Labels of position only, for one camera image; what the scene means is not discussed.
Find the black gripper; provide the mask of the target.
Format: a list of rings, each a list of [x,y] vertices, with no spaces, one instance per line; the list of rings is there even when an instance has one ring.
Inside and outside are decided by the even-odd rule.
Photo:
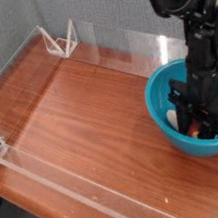
[[[186,82],[170,79],[168,99],[176,106],[178,129],[186,134],[191,121],[198,123],[199,139],[218,138],[218,76],[215,73]]]

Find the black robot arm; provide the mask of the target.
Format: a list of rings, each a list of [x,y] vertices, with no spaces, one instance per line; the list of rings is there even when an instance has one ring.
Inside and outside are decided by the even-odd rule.
[[[184,82],[171,79],[169,100],[178,130],[199,139],[218,137],[218,0],[150,0],[160,17],[183,20],[188,48]]]

